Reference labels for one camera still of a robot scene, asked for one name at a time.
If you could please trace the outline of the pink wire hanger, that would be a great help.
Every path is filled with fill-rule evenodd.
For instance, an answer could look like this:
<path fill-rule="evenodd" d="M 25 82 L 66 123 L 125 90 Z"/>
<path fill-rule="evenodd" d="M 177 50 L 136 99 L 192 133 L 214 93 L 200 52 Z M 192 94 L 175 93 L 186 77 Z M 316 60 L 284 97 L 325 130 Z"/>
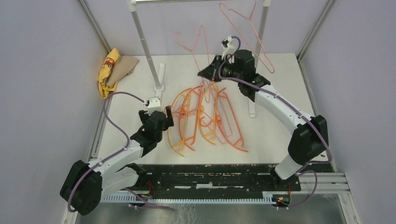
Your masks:
<path fill-rule="evenodd" d="M 220 12 L 225 16 L 226 20 L 234 28 L 234 30 L 238 34 L 238 37 L 243 42 L 245 42 L 248 49 L 252 51 L 252 55 L 254 57 L 255 56 L 254 49 L 255 49 L 257 38 L 256 38 L 256 34 L 254 32 L 253 27 L 255 27 L 255 29 L 257 31 L 259 28 L 259 27 L 255 26 L 254 14 L 255 14 L 256 9 L 258 9 L 258 8 L 260 8 L 261 12 L 262 12 L 262 0 L 253 0 L 253 1 L 243 0 L 242 2 L 247 3 L 247 4 L 249 4 L 249 3 L 252 4 L 251 9 L 249 10 L 248 13 L 242 13 L 242 12 L 238 11 L 236 8 L 230 7 L 226 3 L 223 3 L 223 2 L 219 3 L 219 9 L 220 9 Z M 261 51 L 261 53 L 260 53 L 260 58 L 270 67 L 269 62 L 264 57 L 263 51 Z M 276 68 L 275 68 L 273 62 L 272 62 L 272 65 L 274 68 L 272 69 L 270 67 L 271 68 L 271 72 L 269 72 L 270 74 L 274 74 L 276 72 Z"/>
<path fill-rule="evenodd" d="M 189 104 L 183 104 L 172 112 L 179 120 L 179 135 L 181 144 L 194 151 L 193 145 L 197 140 L 197 134 L 208 143 L 215 145 L 217 140 L 221 144 L 229 144 L 238 148 L 238 143 L 244 146 L 244 140 L 240 132 L 239 124 L 231 106 L 223 107 L 214 104 L 212 115 L 209 115 L 202 104 L 190 108 Z M 194 117 L 193 135 L 187 137 L 188 119 Z"/>
<path fill-rule="evenodd" d="M 194 59 L 194 62 L 195 62 L 195 64 L 196 64 L 197 70 L 196 70 L 196 73 L 195 73 L 194 77 L 193 77 L 193 76 L 190 76 L 190 77 L 192 77 L 193 80 L 194 80 L 196 83 L 198 83 L 198 77 L 196 76 L 196 74 L 197 74 L 199 71 L 201 71 L 201 69 L 200 69 L 199 64 L 198 64 L 198 62 L 197 62 L 197 59 L 196 59 L 196 55 L 195 55 L 194 50 L 195 50 L 195 49 L 197 48 L 197 46 L 199 45 L 199 41 L 200 41 L 200 39 L 201 39 L 201 38 L 200 38 L 201 36 L 203 36 L 203 40 L 205 41 L 205 50 L 206 50 L 206 56 L 207 56 L 207 65 L 210 64 L 210 62 L 209 62 L 208 41 L 207 41 L 207 34 L 206 34 L 205 27 L 204 27 L 203 25 L 201 25 L 201 26 L 199 27 L 198 34 L 197 34 L 197 36 L 195 37 L 194 44 L 193 44 L 191 47 L 188 47 L 187 45 L 183 44 L 183 43 L 179 40 L 179 37 L 180 37 L 181 35 L 182 35 L 181 32 L 175 31 L 174 34 L 173 34 L 174 40 L 175 40 L 175 42 L 178 44 L 178 46 L 180 46 L 180 47 L 182 47 L 183 49 L 189 51 L 189 53 L 192 55 L 192 57 L 193 57 L 193 59 Z"/>

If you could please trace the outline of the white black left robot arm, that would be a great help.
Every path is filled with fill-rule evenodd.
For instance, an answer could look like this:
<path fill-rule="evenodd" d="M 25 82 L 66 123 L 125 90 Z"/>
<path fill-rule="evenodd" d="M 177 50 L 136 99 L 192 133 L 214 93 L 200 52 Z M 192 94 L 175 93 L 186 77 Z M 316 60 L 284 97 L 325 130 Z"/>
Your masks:
<path fill-rule="evenodd" d="M 70 212 L 84 216 L 91 213 L 101 199 L 117 191 L 133 187 L 143 189 L 147 184 L 146 171 L 135 163 L 150 153 L 163 139 L 163 132 L 174 126 L 171 107 L 165 111 L 139 111 L 142 126 L 124 147 L 103 159 L 75 162 L 61 189 L 60 196 Z"/>

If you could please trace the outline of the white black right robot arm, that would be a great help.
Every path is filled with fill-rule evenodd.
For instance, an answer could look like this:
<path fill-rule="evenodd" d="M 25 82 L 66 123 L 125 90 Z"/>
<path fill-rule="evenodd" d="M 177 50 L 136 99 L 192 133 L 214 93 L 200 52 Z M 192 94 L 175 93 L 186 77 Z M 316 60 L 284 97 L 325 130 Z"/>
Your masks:
<path fill-rule="evenodd" d="M 225 56 L 216 55 L 198 76 L 213 82 L 237 82 L 242 95 L 264 107 L 289 130 L 288 153 L 270 177 L 273 189 L 284 189 L 288 178 L 315 163 L 314 158 L 321 153 L 329 152 L 326 119 L 321 115 L 311 116 L 279 94 L 268 79 L 257 73 L 251 51 L 242 49 Z"/>

